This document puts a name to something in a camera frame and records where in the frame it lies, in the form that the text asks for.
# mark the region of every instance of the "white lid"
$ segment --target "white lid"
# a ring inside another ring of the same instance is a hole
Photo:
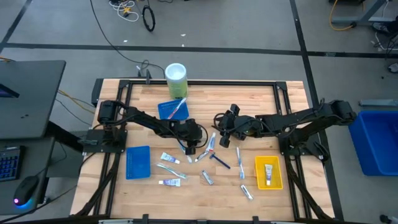
[[[167,66],[165,74],[168,80],[179,81],[187,75],[187,69],[180,63],[173,63]]]

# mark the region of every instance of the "computer mouse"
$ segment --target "computer mouse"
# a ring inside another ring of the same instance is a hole
[[[14,203],[16,205],[24,205],[32,197],[37,184],[39,183],[39,178],[36,176],[26,177],[18,186],[14,194]]]

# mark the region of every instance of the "black desk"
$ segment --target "black desk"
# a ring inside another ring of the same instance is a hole
[[[49,166],[56,141],[83,151],[80,138],[49,121],[65,65],[65,61],[0,63],[0,83],[19,93],[18,98],[0,98],[0,147],[26,147],[19,178],[0,182],[0,215],[28,212],[42,201],[47,169],[38,175],[31,201],[17,207],[12,197],[25,177]]]

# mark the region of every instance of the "blue box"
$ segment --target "blue box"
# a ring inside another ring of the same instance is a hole
[[[173,113],[174,109],[178,106],[180,102],[181,100],[173,100],[165,103],[159,103],[157,105],[157,109],[159,110],[160,119],[167,119],[170,116],[170,114]],[[187,102],[185,102],[180,106],[180,109],[178,109],[178,111],[175,112],[172,119],[183,121],[186,120],[188,117],[189,117],[189,112],[188,112]]]
[[[365,175],[398,175],[398,111],[362,111],[349,131]]]
[[[126,152],[126,180],[150,177],[150,147],[129,147]]]

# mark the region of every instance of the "green container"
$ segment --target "green container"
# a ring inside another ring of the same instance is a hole
[[[180,63],[173,63],[167,66],[167,86],[169,86],[170,97],[174,100],[188,96],[187,69]]]

